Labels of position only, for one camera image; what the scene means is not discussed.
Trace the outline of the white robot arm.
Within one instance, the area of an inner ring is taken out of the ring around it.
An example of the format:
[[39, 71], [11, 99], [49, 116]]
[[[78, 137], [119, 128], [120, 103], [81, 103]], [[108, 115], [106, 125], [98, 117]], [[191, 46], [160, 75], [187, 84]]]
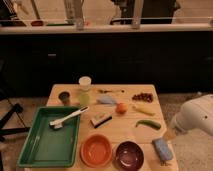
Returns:
[[173, 116], [170, 127], [181, 133], [200, 129], [213, 136], [213, 94], [184, 102]]

